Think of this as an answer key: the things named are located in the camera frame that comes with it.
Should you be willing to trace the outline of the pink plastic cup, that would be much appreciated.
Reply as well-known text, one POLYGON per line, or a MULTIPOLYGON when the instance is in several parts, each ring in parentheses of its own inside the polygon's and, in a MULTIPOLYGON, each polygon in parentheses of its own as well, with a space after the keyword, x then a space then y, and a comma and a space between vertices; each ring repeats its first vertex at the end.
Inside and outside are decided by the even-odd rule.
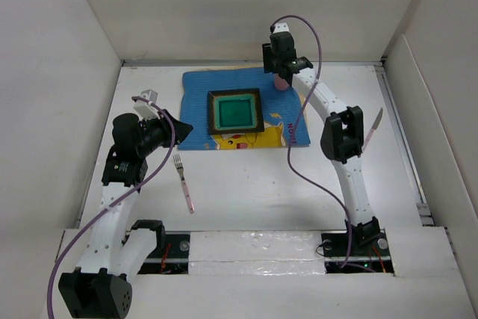
POLYGON ((279 75, 274 76, 274 86, 279 91, 285 91, 290 87, 289 83, 279 75))

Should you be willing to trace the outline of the blue yellow cartoon placemat cloth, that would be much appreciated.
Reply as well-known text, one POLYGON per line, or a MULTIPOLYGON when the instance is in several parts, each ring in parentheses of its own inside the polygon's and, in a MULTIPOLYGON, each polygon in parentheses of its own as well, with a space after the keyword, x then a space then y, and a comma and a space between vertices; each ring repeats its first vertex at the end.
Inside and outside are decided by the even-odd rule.
POLYGON ((311 143, 305 119, 291 137, 294 123, 302 107, 302 99, 294 90, 277 90, 274 75, 260 67, 216 69, 186 72, 182 77, 184 95, 180 120, 193 126, 193 131, 179 145, 182 150, 258 149, 287 146, 307 146, 311 143), (208 93, 216 90, 258 88, 264 118, 264 131, 257 134, 208 133, 208 93))

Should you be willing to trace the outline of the green square ceramic plate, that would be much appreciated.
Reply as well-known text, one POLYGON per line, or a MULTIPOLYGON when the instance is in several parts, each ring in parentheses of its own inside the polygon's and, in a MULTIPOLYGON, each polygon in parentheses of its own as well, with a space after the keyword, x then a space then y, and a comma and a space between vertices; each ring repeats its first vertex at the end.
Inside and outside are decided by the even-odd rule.
POLYGON ((208 133, 261 133, 265 130, 258 88, 208 92, 208 133))

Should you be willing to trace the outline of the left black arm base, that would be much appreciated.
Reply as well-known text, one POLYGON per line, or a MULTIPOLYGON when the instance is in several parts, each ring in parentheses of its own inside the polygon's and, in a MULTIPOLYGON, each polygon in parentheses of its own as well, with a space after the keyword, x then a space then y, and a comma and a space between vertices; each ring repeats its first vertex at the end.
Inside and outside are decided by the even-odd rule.
POLYGON ((128 241, 130 234, 136 229, 151 229, 157 237, 157 246, 145 259, 139 274, 188 274, 189 232, 167 232, 161 220, 137 220, 125 232, 122 244, 128 241))

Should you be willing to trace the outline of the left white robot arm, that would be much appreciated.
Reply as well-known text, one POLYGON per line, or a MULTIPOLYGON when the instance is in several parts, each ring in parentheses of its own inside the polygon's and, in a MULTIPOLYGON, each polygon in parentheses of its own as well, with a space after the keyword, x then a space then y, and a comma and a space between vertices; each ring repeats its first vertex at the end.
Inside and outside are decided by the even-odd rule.
POLYGON ((166 249, 160 220, 128 218, 147 175, 146 158, 157 148, 179 145, 193 131, 167 111, 148 117, 126 113, 113 121, 110 148, 102 174, 99 213, 82 233, 90 238, 75 269, 62 273, 58 289, 73 318, 125 318, 131 308, 132 282, 146 258, 166 249))

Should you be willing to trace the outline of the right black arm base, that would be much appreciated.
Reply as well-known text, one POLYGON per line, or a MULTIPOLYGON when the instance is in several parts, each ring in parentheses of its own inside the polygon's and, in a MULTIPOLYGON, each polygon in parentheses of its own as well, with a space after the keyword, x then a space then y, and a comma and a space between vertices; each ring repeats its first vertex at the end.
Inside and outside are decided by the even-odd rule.
POLYGON ((366 238, 370 229, 352 233, 325 231, 315 252, 324 260, 326 274, 394 273, 390 247, 384 229, 366 238))

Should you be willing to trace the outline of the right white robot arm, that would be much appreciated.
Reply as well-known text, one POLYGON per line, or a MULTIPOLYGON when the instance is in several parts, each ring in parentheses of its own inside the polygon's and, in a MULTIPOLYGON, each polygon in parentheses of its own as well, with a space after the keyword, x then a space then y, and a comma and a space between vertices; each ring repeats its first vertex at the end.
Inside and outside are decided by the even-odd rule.
POLYGON ((310 104, 323 121, 320 148, 335 168, 344 198, 339 202, 346 215, 344 256, 361 255, 381 234, 361 171, 363 111, 346 105, 320 80, 321 66, 314 68, 308 58, 297 56, 286 23, 271 27, 270 42, 262 45, 262 52, 264 71, 277 74, 304 95, 304 104, 310 104))

